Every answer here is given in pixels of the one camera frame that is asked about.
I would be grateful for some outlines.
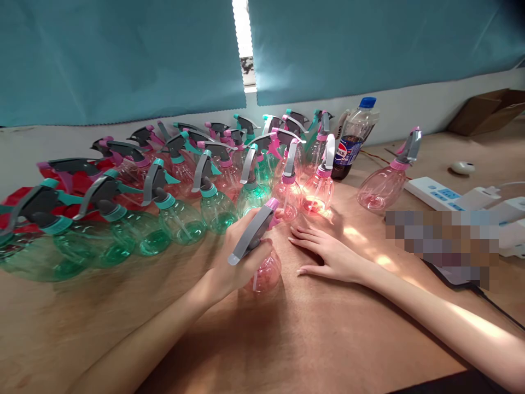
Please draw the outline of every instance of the power strip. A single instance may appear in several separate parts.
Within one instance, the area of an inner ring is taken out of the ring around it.
[[[456,204],[460,194],[436,182],[432,178],[416,178],[405,183],[405,189],[436,211],[465,211]]]

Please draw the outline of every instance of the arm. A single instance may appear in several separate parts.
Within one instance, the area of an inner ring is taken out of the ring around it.
[[[272,241],[265,239],[239,264],[227,263],[257,211],[251,210],[227,230],[213,268],[192,289],[109,350],[80,376],[68,393],[134,393],[184,332],[209,308],[247,284],[270,255]]]
[[[525,393],[525,341],[467,310],[399,278],[323,231],[292,228],[290,242],[320,255],[325,265],[298,274],[356,282],[388,298],[453,351],[511,392]]]

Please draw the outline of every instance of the computer mouse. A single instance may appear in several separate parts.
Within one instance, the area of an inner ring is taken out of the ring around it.
[[[476,171],[474,164],[467,163],[466,161],[456,161],[455,163],[452,163],[450,169],[460,175],[470,175]]]

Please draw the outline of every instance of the white wall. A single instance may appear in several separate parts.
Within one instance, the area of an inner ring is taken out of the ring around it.
[[[377,97],[376,105],[381,111],[381,118],[367,144],[402,139],[414,126],[421,126],[425,134],[442,131],[466,99],[503,88],[525,90],[525,68],[369,94]],[[201,127],[206,121],[217,121],[235,127],[233,114],[239,113],[262,126],[264,114],[280,116],[287,108],[292,108],[311,118],[315,109],[326,109],[335,116],[331,124],[334,130],[341,113],[347,108],[355,108],[363,96],[365,95],[259,107],[256,93],[251,92],[246,94],[245,109],[165,118],[164,124],[168,130],[172,128],[173,121]],[[89,149],[94,140],[107,135],[123,140],[135,129],[151,123],[156,125],[156,122],[146,120],[104,126],[25,126],[0,129],[3,169],[0,176],[0,199],[22,186],[34,186],[41,181],[42,177],[35,163],[67,157],[98,158],[100,154]]]

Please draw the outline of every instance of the blue curtain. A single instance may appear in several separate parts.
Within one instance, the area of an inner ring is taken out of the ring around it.
[[[525,56],[521,2],[249,0],[259,105],[509,70]]]
[[[0,125],[244,108],[230,1],[2,0]]]

